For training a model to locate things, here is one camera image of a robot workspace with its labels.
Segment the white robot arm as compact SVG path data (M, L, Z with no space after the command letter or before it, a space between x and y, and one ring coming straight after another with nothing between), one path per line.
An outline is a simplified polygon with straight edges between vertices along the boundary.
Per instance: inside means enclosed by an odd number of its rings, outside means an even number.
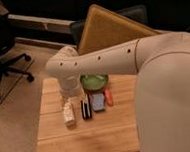
M190 33L162 33L82 56L66 46L45 67L67 96L76 92L79 75L136 75L140 152L190 152Z

